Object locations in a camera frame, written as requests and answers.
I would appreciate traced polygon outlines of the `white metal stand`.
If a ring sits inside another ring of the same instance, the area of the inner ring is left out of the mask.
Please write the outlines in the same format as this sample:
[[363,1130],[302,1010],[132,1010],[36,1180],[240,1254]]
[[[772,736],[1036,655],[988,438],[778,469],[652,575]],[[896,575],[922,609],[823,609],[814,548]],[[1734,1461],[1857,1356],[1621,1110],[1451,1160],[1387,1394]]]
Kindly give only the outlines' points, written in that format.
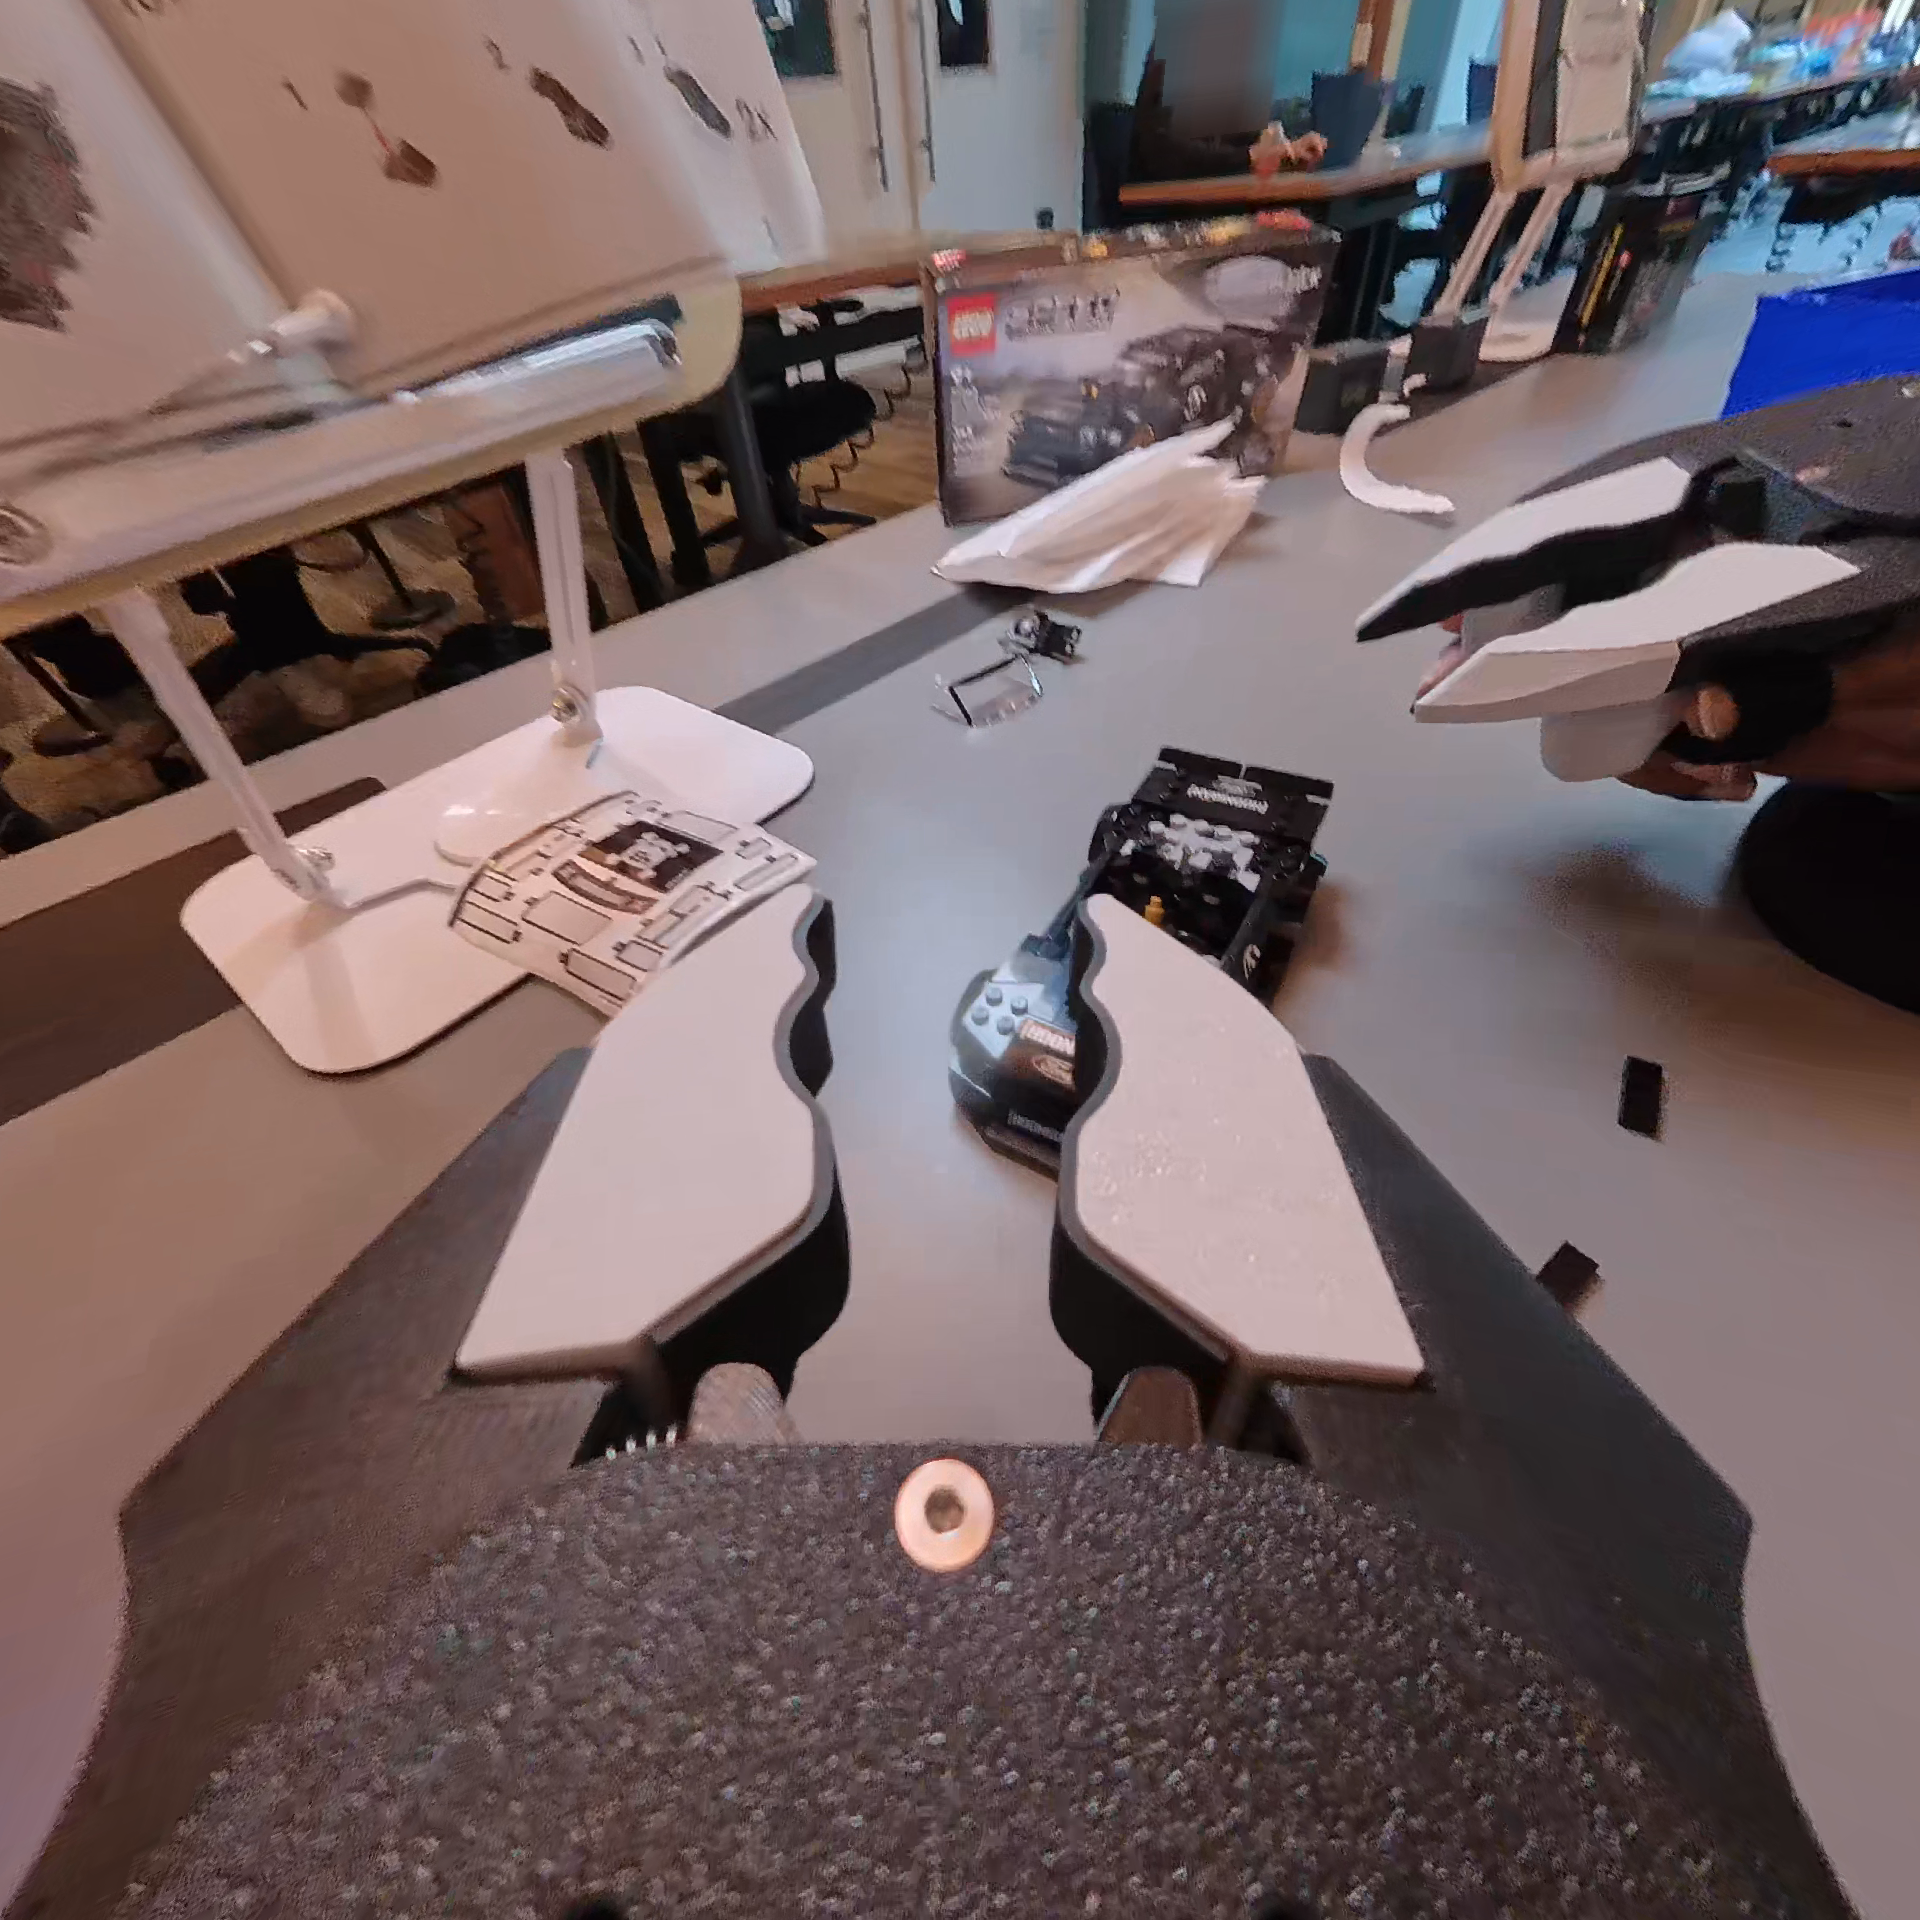
[[126,460],[53,460],[8,480],[8,618],[53,622],[64,604],[114,618],[120,649],[178,722],[203,780],[226,793],[240,841],[299,895],[357,907],[404,878],[344,893],[323,848],[272,826],[254,780],[231,754],[191,668],[150,604],[155,583],[302,531],[524,469],[536,509],[536,585],[550,630],[557,747],[593,768],[599,685],[587,622],[587,548],[568,450],[609,426],[678,411],[713,393],[743,346],[735,278],[671,293],[671,309],[599,319],[557,346],[524,346],[441,381],[354,402],[302,426],[231,444],[142,444]]

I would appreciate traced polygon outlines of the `wooden work table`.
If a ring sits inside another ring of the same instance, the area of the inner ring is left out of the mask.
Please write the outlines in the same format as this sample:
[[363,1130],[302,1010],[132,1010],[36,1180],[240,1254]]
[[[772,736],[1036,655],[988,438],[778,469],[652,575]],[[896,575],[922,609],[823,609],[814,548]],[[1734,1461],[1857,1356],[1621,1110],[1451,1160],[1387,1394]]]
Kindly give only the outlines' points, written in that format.
[[1293,165],[1293,173],[1221,173],[1221,182],[1128,182],[1117,211],[1128,224],[1210,224],[1241,211],[1330,211],[1354,198],[1387,198],[1441,173],[1484,173],[1494,126],[1411,134],[1400,145],[1374,145],[1345,165]]

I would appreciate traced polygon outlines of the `person's right hand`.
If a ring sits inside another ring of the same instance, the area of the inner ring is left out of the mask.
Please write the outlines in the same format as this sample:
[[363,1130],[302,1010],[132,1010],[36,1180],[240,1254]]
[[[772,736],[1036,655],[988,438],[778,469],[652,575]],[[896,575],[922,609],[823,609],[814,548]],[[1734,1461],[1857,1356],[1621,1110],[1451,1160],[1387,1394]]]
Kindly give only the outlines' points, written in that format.
[[1920,790],[1920,633],[1844,661],[1830,719],[1770,761],[1686,768],[1653,754],[1621,784],[1668,801],[1751,801],[1767,780],[1868,793]]

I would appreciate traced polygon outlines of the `blue plastic bin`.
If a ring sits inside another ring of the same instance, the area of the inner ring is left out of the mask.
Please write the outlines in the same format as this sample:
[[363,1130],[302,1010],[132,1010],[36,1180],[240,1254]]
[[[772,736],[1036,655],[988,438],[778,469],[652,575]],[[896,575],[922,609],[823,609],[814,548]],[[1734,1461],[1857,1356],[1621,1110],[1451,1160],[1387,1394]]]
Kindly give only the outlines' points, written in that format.
[[1757,297],[1720,417],[1920,372],[1920,267]]

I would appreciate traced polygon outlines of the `lego set box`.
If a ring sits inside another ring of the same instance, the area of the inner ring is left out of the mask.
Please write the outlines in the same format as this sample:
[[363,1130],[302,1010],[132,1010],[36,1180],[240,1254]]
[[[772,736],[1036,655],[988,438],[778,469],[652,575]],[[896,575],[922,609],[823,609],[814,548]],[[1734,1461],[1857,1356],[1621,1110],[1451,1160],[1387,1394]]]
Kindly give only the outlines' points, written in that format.
[[1149,444],[1284,460],[1337,236],[1299,211],[1050,236],[922,266],[945,527],[1007,521]]

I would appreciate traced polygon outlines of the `lego instruction booklet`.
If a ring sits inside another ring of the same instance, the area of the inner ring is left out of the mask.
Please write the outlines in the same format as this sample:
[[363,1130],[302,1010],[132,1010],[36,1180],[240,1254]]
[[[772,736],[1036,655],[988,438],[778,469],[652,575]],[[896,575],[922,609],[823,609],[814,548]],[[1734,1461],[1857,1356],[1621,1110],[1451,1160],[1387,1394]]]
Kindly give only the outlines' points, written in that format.
[[823,243],[754,5],[178,0],[0,18],[8,469],[323,380],[414,390]]

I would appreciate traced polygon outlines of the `white sticker sheet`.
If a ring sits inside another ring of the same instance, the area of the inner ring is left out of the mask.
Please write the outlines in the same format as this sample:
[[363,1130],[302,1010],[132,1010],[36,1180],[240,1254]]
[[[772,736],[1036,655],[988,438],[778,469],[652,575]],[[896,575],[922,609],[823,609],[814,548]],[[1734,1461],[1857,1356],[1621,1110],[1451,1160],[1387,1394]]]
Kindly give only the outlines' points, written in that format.
[[763,826],[613,790],[488,848],[447,926],[599,1018],[619,1018],[691,944],[806,875],[814,857]]

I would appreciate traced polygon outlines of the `black mesh pad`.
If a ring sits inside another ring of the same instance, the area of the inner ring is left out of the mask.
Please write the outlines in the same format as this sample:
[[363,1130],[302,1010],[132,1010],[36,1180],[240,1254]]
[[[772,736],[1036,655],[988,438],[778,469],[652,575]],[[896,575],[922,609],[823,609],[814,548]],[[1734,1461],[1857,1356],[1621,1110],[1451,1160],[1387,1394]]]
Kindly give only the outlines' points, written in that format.
[[1734,884],[1788,955],[1920,1010],[1920,793],[1784,784],[1734,841]]

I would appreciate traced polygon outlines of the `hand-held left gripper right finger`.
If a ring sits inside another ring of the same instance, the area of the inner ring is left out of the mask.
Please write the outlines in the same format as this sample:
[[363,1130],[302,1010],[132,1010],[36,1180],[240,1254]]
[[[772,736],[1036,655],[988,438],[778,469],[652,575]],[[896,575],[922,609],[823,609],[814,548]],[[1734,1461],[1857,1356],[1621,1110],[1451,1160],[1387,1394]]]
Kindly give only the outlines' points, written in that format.
[[1089,895],[1050,1331],[1094,1383],[1174,1368],[1210,1441],[1277,1383],[1421,1383],[1421,1349],[1284,1022],[1174,931]]

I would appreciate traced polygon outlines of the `white paper bags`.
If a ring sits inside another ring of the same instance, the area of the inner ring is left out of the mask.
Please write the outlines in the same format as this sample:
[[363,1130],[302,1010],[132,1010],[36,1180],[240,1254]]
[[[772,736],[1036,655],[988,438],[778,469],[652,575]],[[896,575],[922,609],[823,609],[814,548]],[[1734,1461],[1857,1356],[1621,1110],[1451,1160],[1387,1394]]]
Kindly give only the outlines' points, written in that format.
[[949,585],[1105,590],[1204,585],[1262,503],[1262,473],[1221,455],[1233,426],[1141,444],[1020,517],[955,536],[933,575]]

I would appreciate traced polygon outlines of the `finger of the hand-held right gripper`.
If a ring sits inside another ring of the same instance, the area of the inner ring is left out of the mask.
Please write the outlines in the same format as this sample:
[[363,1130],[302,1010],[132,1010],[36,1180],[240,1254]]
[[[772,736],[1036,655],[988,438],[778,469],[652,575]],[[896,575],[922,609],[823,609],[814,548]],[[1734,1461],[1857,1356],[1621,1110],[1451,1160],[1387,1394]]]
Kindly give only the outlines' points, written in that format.
[[1430,694],[1418,694],[1411,719],[1536,719],[1550,780],[1627,780],[1678,722],[1668,685],[1698,633],[1770,618],[1854,575],[1857,571],[1850,554],[1820,547],[1708,547],[1627,596],[1598,596],[1544,630],[1471,649]]
[[1703,496],[1720,469],[1743,455],[1630,450],[1627,469],[1536,492],[1411,571],[1359,618],[1359,638],[1550,590],[1550,622],[1501,633],[1509,649],[1746,649],[1746,547],[1686,548],[1708,536]]

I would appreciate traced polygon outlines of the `black office chair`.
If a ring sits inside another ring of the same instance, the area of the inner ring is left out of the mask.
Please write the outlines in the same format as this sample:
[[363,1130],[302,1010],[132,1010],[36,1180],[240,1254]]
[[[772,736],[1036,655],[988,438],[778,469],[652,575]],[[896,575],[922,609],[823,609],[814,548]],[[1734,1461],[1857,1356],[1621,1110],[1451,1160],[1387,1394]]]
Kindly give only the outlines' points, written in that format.
[[872,390],[836,372],[843,326],[853,319],[869,319],[853,293],[806,297],[796,326],[778,308],[743,319],[729,402],[760,460],[778,548],[872,527],[860,509],[801,503],[801,469],[853,450],[880,426]]

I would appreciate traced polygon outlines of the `black lego car model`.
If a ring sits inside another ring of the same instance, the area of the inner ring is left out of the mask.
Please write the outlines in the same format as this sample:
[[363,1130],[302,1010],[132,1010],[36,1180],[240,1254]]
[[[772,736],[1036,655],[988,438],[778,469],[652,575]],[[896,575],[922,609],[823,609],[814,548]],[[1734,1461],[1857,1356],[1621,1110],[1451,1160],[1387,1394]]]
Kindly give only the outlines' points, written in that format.
[[1276,1003],[1311,895],[1330,875],[1318,837],[1335,784],[1158,747],[1128,801],[1089,832],[1089,864],[1056,913],[960,986],[945,1089],[983,1145],[1056,1170],[1074,1110],[1069,953],[1089,895],[1137,907],[1183,953]]

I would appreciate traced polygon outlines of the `clear lego windshield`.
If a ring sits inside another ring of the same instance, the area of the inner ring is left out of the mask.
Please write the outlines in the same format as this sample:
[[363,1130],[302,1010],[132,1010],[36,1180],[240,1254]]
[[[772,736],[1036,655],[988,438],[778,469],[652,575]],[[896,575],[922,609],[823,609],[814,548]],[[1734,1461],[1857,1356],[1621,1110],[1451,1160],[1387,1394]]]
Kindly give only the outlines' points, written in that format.
[[1001,728],[1046,703],[1028,655],[1001,655],[960,677],[933,677],[933,713],[955,728]]

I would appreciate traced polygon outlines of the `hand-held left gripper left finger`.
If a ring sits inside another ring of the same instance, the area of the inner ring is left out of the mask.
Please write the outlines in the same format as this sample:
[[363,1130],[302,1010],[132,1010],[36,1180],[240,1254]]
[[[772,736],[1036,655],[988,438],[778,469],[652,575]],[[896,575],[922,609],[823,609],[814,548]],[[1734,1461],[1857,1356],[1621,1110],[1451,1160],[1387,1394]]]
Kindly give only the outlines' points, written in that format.
[[648,1355],[789,1377],[847,1298],[823,1124],[836,920],[819,893],[749,907],[593,1043],[452,1368],[613,1383]]

